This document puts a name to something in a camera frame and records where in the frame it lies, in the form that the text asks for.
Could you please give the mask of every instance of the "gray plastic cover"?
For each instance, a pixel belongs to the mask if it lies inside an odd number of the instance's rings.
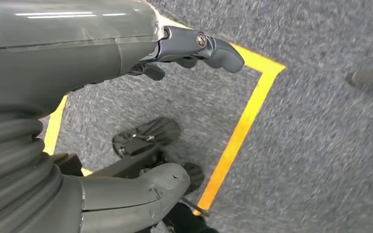
[[[145,0],[0,0],[0,48],[154,42],[164,36]]]

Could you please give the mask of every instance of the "yellow square outline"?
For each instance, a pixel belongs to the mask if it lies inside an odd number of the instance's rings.
[[[183,27],[186,26],[174,22],[168,18],[161,18],[166,25]],[[244,142],[255,118],[260,111],[263,102],[265,101],[270,88],[278,76],[278,74],[284,70],[286,67],[278,62],[271,59],[263,57],[256,54],[250,50],[247,50],[241,46],[231,44],[234,48],[241,54],[245,60],[245,66],[261,72],[261,77],[259,78],[256,87],[251,94],[251,97],[241,114],[241,117],[231,135],[229,142],[227,143],[224,152],[217,166],[215,167],[209,182],[201,195],[198,202],[198,206],[204,210],[209,210],[211,207],[219,189],[222,186],[224,179],[226,178],[229,169],[231,168],[242,143]],[[65,96],[55,112],[50,116],[47,131],[45,134],[45,149],[44,152],[52,155],[55,150],[56,140],[58,138],[59,130],[61,127],[62,113],[67,101],[67,96]],[[82,168],[82,172],[85,176],[91,174],[92,172]]]

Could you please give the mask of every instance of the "screw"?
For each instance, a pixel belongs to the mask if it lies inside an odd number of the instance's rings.
[[[198,46],[201,47],[201,48],[206,47],[206,36],[203,33],[198,33],[197,43],[198,43]]]

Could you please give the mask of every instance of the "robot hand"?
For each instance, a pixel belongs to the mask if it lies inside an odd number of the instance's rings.
[[[155,62],[176,62],[182,67],[192,68],[198,60],[212,68],[224,68],[236,73],[244,66],[241,55],[228,42],[205,35],[204,33],[165,26],[165,37],[158,41],[153,53],[135,65],[129,75],[145,74],[153,80],[161,80],[165,72]]]

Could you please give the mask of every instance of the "gray carpet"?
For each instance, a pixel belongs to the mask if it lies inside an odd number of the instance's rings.
[[[373,93],[348,86],[373,67],[373,1],[153,0],[178,22],[288,68],[276,79],[212,208],[221,233],[373,233]],[[165,115],[169,150],[210,175],[259,74],[163,66],[162,82],[122,77],[73,93],[56,151],[97,170],[117,160],[118,131]],[[191,197],[197,201],[200,190]]]

